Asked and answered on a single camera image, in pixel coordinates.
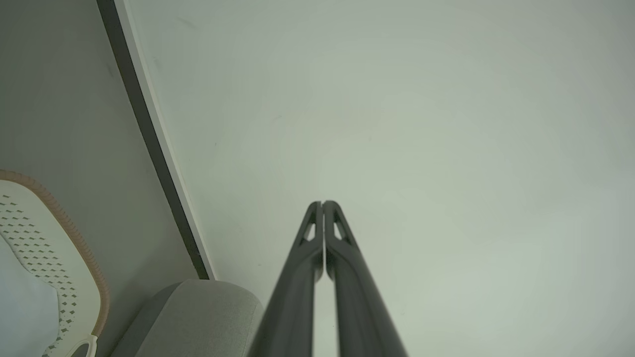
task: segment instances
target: white perforated panel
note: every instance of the white perforated panel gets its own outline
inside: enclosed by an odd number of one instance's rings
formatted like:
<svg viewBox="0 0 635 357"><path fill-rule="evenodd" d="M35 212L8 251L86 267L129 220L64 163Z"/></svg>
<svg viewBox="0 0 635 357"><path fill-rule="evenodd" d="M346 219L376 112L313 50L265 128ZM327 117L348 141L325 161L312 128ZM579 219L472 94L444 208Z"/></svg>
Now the white perforated panel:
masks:
<svg viewBox="0 0 635 357"><path fill-rule="evenodd" d="M65 356L97 320L100 297L79 252L45 205L25 187L0 180L0 234L20 263L56 289L59 331L44 357Z"/></svg>

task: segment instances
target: white cloth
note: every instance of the white cloth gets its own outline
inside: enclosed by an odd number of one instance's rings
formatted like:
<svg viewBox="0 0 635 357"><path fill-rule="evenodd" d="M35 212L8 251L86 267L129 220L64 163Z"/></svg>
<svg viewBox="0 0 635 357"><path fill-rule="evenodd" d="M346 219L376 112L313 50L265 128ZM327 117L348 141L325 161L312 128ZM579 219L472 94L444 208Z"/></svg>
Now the white cloth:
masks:
<svg viewBox="0 0 635 357"><path fill-rule="evenodd" d="M0 351L40 357L57 338L57 291L28 272L0 236Z"/></svg>

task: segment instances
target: gray upholstered armrest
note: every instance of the gray upholstered armrest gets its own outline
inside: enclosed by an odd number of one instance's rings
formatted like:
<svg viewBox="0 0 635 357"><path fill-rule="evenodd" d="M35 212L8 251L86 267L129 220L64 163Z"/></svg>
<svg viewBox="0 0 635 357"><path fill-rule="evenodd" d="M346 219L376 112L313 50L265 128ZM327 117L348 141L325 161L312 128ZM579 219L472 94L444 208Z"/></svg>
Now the gray upholstered armrest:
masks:
<svg viewBox="0 0 635 357"><path fill-rule="evenodd" d="M243 357L262 312L258 299L236 285L187 280L144 305L112 357Z"/></svg>

